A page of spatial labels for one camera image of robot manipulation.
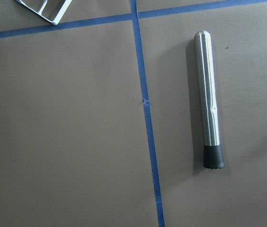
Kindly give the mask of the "steel muddler black tip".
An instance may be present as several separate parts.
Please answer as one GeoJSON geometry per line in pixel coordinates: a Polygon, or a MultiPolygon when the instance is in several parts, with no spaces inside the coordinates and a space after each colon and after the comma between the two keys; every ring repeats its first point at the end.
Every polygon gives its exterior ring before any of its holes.
{"type": "Polygon", "coordinates": [[[194,42],[203,127],[203,166],[222,169],[225,163],[220,142],[211,34],[199,31],[194,42]]]}

